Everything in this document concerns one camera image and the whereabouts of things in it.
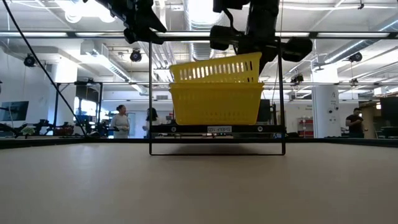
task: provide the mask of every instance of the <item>shelf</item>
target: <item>shelf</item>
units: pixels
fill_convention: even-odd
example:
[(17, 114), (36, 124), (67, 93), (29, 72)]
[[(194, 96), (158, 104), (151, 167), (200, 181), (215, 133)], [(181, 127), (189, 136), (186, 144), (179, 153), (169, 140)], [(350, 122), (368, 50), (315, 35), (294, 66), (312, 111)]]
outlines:
[[(220, 128), (220, 131), (209, 131)], [(281, 125), (156, 125), (152, 126), (152, 133), (283, 133), (285, 128)]]

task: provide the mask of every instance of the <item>black shirt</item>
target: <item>black shirt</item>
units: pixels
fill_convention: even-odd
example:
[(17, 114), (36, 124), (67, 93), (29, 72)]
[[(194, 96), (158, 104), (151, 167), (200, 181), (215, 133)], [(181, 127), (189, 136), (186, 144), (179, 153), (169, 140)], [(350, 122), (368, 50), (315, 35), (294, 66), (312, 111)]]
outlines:
[[(353, 115), (353, 114), (352, 114), (352, 115), (349, 115), (349, 116), (346, 118), (346, 120), (349, 120), (351, 123), (354, 122), (354, 121), (357, 121), (357, 120), (363, 121), (363, 119), (362, 119), (360, 116)], [(349, 127), (349, 132), (350, 132), (350, 133), (363, 133), (363, 130), (362, 130), (362, 123), (351, 125), (351, 126)]]

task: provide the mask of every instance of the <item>ceiling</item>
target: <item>ceiling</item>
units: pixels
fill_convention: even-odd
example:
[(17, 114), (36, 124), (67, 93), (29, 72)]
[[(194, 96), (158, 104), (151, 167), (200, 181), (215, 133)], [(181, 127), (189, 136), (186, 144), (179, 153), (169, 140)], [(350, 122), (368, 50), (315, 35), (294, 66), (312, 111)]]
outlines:
[[(156, 0), (154, 11), (160, 17), (160, 8), (165, 3), (165, 24), (168, 30), (190, 30), (185, 21), (182, 0)], [(398, 3), (396, 0), (364, 0), (365, 8), (358, 10), (359, 0), (292, 0), (281, 1), (280, 11), (276, 24), (276, 30), (282, 31), (377, 31), (375, 27), (384, 21), (396, 18), (398, 20)], [(98, 17), (82, 17), (77, 23), (70, 23), (65, 19), (65, 11), (59, 8), (57, 1), (40, 0), (13, 0), (9, 2), (11, 11), (22, 30), (40, 31), (121, 31), (124, 29), (122, 22), (116, 19), (114, 22), (105, 23)], [(331, 8), (342, 7), (352, 9), (331, 10)], [(238, 30), (246, 28), (246, 17), (249, 8), (244, 6), (243, 10), (231, 10), (234, 16), (234, 26)], [(223, 17), (220, 24), (227, 25), (228, 19)], [(7, 12), (4, 6), (0, 7), (0, 30), (15, 30), (12, 23), (9, 24)], [(0, 39), (1, 44), (11, 49), (21, 57), (25, 55), (24, 43), (21, 39)], [(83, 39), (30, 39), (33, 46), (56, 47), (68, 55), (76, 58), (82, 66), (79, 76), (93, 77), (98, 81), (120, 82), (114, 77), (113, 73), (100, 63), (92, 63), (87, 60), (87, 55), (81, 54), (81, 43)], [(104, 45), (109, 50), (109, 58), (129, 73), (135, 81), (147, 82), (148, 75), (148, 56), (140, 44), (129, 45), (123, 39), (96, 39), (95, 45)], [(313, 52), (300, 63), (283, 61), (282, 70), (284, 79), (289, 82), (290, 78), (297, 73), (302, 73), (306, 82), (310, 82), (311, 62), (319, 56), (327, 55), (342, 46), (350, 43), (351, 40), (322, 39), (314, 42)], [(159, 53), (163, 59), (166, 54), (172, 53), (176, 63), (189, 62), (191, 60), (189, 42), (171, 42), (170, 50), (159, 47)], [(129, 59), (133, 49), (140, 49), (142, 60), (131, 62)], [(340, 81), (350, 80), (352, 77), (364, 75), (371, 71), (378, 71), (380, 68), (390, 65), (391, 69), (375, 73), (363, 79), (362, 82), (377, 82), (388, 80), (389, 82), (398, 80), (398, 66), (393, 63), (398, 62), (398, 41), (381, 40), (375, 44), (361, 50), (363, 59), (361, 62), (353, 63), (352, 69), (349, 62), (340, 61), (336, 63), (338, 67), (338, 77)], [(225, 57), (234, 55), (232, 48), (225, 52), (217, 51), (213, 57)], [(43, 54), (42, 60), (50, 63), (57, 63), (57, 56), (53, 58)], [(277, 74), (276, 59), (266, 65), (261, 73), (261, 80), (274, 82)], [(341, 89), (350, 89), (350, 86), (340, 86)], [(359, 93), (372, 90), (373, 87), (361, 88)]]

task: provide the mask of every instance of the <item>ceiling duct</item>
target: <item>ceiling duct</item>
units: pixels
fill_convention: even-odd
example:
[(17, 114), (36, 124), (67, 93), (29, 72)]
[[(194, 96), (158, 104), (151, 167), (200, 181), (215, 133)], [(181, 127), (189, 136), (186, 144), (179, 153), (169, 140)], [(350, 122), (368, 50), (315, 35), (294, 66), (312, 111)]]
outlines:
[[(213, 0), (184, 0), (185, 22), (191, 31), (209, 31), (219, 24), (221, 13), (213, 12)], [(212, 53), (210, 43), (190, 44), (190, 53), (194, 60), (206, 60)]]
[[(125, 71), (122, 66), (109, 58), (109, 49), (104, 44), (97, 47), (92, 40), (85, 40), (80, 45), (80, 54), (88, 55), (94, 63), (102, 65), (125, 82), (137, 82), (137, 80), (134, 80), (129, 76), (129, 73)], [(147, 88), (136, 84), (132, 84), (131, 86), (136, 89), (140, 95), (149, 95)]]
[[(397, 32), (398, 31), (398, 14), (391, 17), (390, 19), (382, 22), (374, 30), (379, 32)], [(370, 45), (378, 42), (377, 39), (372, 40), (353, 40), (347, 43), (346, 45), (340, 47), (332, 53), (329, 53), (324, 58), (324, 63), (319, 63), (319, 65), (336, 63), (340, 60), (348, 58), (349, 56), (359, 52), (360, 50), (369, 47)]]

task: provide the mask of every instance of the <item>yellow plastic basket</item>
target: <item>yellow plastic basket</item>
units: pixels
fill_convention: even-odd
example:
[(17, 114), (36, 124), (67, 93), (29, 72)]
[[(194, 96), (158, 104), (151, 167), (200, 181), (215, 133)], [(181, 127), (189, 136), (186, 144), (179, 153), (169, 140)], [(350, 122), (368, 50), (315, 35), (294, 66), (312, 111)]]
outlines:
[(256, 123), (262, 83), (172, 83), (179, 125)]
[(261, 53), (170, 66), (176, 83), (258, 83)]

